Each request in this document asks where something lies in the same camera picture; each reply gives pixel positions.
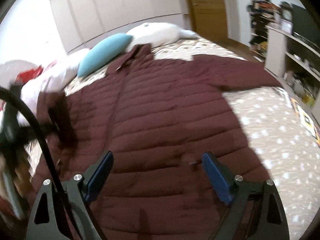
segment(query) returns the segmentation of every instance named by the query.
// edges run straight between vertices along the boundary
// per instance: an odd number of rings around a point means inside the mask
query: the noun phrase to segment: wooden door
[[[194,15],[195,31],[211,41],[228,39],[224,0],[189,0]]]

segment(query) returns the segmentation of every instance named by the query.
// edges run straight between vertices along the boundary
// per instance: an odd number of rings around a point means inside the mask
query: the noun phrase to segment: black screen
[[[320,47],[320,30],[308,11],[295,4],[292,5],[293,32]]]

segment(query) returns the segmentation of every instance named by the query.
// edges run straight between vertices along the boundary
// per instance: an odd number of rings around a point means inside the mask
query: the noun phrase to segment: white shelf
[[[290,54],[289,52],[286,51],[285,54],[291,59],[293,59],[296,63],[298,63],[301,67],[303,67],[305,70],[307,70],[311,75],[313,75],[320,82],[320,77],[315,72],[313,72],[310,67],[304,64],[301,60],[298,60],[294,55]]]
[[[292,40],[294,40],[294,41],[302,44],[302,45],[305,46],[307,49],[309,49],[309,50],[312,51],[314,54],[316,54],[318,57],[320,57],[320,54],[319,54],[317,51],[315,51],[313,48],[311,48],[308,44],[305,44],[303,41],[300,41],[300,40],[297,39],[296,37],[292,36],[290,33],[287,33],[287,32],[285,32],[285,31],[283,31],[283,30],[276,29],[276,28],[271,27],[271,26],[269,26],[269,25],[267,25],[266,27],[267,27],[268,29],[270,29],[270,30],[279,32],[279,33],[281,33],[281,34],[289,37],[290,39],[292,39]]]

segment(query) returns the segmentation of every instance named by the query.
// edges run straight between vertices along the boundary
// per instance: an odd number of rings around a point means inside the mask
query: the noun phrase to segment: tv stand
[[[275,76],[284,89],[317,122],[320,121],[320,54],[300,39],[283,30],[268,28],[268,51],[265,68]],[[294,73],[307,81],[308,88],[303,96],[299,84],[290,82]]]

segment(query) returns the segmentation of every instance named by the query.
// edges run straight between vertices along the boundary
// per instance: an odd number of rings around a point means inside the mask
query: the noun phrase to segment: pillow
[[[180,38],[181,28],[171,23],[144,23],[127,32],[133,36],[126,48],[129,52],[137,44],[151,43],[151,48],[174,43]]]
[[[43,72],[35,79],[28,81],[21,89],[21,100],[30,108],[34,115],[40,92],[59,92],[76,76],[80,61],[88,54],[89,49],[81,49],[59,61],[56,65]],[[29,125],[24,116],[18,112],[18,123]]]
[[[193,39],[196,37],[198,37],[198,33],[195,33],[193,31],[184,30],[184,29],[181,29],[181,31],[180,31],[180,38],[181,39]]]
[[[130,43],[131,39],[131,35],[117,33],[100,41],[81,61],[77,76],[87,76],[93,71],[103,67],[115,56],[120,54]]]

